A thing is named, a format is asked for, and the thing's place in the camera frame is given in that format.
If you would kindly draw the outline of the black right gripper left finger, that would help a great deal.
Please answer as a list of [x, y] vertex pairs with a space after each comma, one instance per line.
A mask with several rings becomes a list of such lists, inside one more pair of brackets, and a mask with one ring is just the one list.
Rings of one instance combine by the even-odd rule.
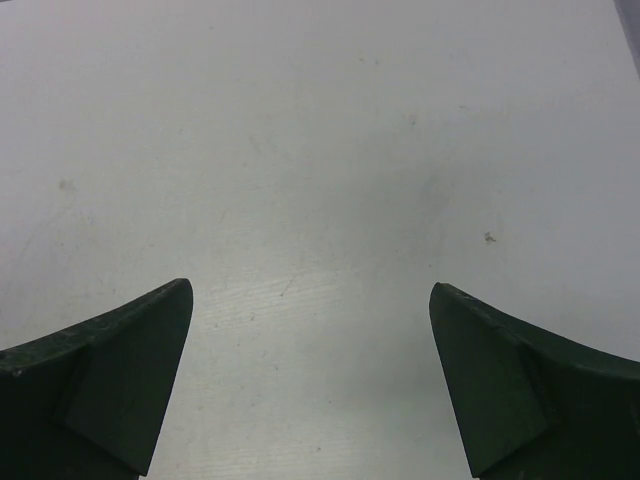
[[172, 280], [1, 353], [4, 479], [148, 475], [193, 312]]

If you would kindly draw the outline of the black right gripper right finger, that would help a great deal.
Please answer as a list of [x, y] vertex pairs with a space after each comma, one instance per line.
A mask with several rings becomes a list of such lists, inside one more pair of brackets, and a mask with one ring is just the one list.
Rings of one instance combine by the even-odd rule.
[[638, 362], [446, 283], [430, 320], [473, 478], [638, 478]]

